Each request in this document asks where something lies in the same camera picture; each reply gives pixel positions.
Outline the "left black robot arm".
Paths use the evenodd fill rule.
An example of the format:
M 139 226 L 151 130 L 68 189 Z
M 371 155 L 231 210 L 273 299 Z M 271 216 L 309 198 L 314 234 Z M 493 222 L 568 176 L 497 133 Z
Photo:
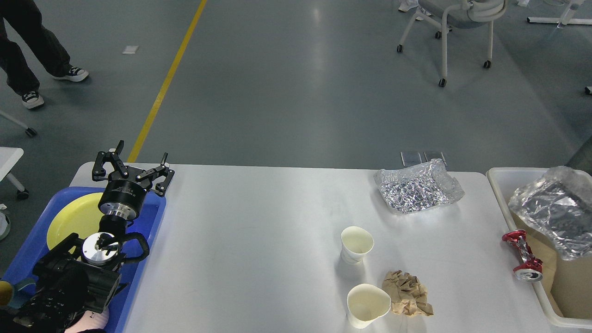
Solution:
M 165 196 L 175 171 L 167 153 L 154 168 L 126 165 L 120 159 L 123 148 L 119 141 L 113 151 L 98 152 L 93 165 L 93 181 L 106 181 L 97 231 L 85 238 L 69 234 L 36 262 L 34 295 L 17 308 L 1 306 L 3 333 L 63 333 L 83 312 L 104 312 L 126 287 L 121 268 L 150 255 L 146 236 L 128 228 L 150 192 Z

